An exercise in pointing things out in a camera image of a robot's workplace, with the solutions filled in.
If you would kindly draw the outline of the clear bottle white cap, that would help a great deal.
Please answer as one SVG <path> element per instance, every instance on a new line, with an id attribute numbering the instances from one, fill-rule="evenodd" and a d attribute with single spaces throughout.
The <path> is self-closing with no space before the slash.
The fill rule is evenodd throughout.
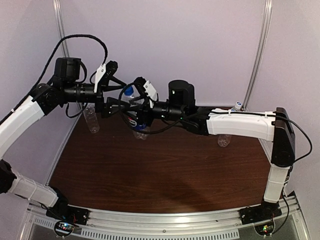
<path id="1" fill-rule="evenodd" d="M 88 104 L 83 111 L 84 119 L 87 123 L 88 129 L 92 134 L 98 133 L 100 125 L 96 115 L 96 110 L 93 104 Z"/>

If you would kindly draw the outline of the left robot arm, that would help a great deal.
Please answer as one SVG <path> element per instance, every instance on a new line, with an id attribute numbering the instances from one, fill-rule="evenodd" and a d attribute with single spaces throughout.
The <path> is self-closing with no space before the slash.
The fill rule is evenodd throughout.
<path id="1" fill-rule="evenodd" d="M 80 83 L 82 61 L 79 58 L 58 58 L 55 62 L 52 84 L 40 83 L 25 100 L 11 112 L 11 115 L 0 125 L 0 156 L 14 145 L 24 133 L 28 137 L 39 137 L 32 140 L 34 150 L 47 152 L 53 130 L 46 130 L 39 121 L 56 107 L 68 103 L 94 104 L 96 113 L 107 118 L 108 101 L 103 93 L 120 90 L 125 83 L 114 77 L 118 69 L 115 61 L 102 64 L 95 73 L 95 83 Z M 47 207 L 54 207 L 61 202 L 62 196 L 49 186 L 25 177 L 13 169 L 4 159 L 0 160 L 0 191 L 13 193 L 28 200 L 39 202 Z"/>

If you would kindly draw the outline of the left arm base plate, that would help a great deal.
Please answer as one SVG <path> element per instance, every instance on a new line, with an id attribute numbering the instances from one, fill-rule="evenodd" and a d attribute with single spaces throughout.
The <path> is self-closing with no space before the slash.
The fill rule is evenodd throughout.
<path id="1" fill-rule="evenodd" d="M 85 226 L 89 219 L 90 211 L 86 208 L 67 206 L 64 210 L 58 211 L 53 207 L 41 206 L 46 210 L 45 215 L 54 218 L 57 222 L 54 223 L 53 231 L 55 234 L 65 239 L 79 229 L 80 226 Z"/>

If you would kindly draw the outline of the Pepsi bottle blue label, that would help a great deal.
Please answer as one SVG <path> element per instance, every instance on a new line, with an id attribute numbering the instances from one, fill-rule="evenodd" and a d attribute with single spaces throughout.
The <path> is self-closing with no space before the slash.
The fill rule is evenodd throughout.
<path id="1" fill-rule="evenodd" d="M 150 129 L 145 123 L 138 123 L 137 119 L 137 110 L 142 104 L 142 100 L 137 99 L 135 95 L 134 88 L 129 86 L 123 93 L 122 101 L 129 103 L 130 107 L 133 108 L 131 111 L 127 111 L 128 117 L 127 120 L 133 128 L 133 135 L 138 140 L 146 140 L 148 135 L 141 133 L 140 131 L 148 132 Z"/>

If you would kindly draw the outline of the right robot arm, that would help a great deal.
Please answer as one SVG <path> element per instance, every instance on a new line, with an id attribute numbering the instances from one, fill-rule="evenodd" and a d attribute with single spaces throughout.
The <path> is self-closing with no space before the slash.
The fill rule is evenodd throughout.
<path id="1" fill-rule="evenodd" d="M 168 84 L 168 99 L 160 101 L 151 82 L 138 77 L 132 86 L 139 93 L 136 104 L 132 99 L 121 106 L 121 113 L 139 124 L 150 126 L 155 119 L 182 124 L 183 128 L 196 135 L 232 135 L 272 142 L 270 171 L 263 196 L 266 203 L 279 201 L 295 156 L 295 133 L 287 111 L 247 112 L 196 106 L 195 88 L 185 80 L 172 80 Z"/>

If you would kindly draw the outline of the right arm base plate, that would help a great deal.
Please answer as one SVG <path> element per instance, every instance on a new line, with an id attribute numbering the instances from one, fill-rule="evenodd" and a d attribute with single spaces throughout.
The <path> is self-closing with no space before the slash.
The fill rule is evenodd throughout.
<path id="1" fill-rule="evenodd" d="M 275 217 L 282 215 L 279 203 L 261 203 L 247 206 L 239 210 L 242 225 L 253 224 L 255 232 L 262 237 L 268 237 L 275 231 Z"/>

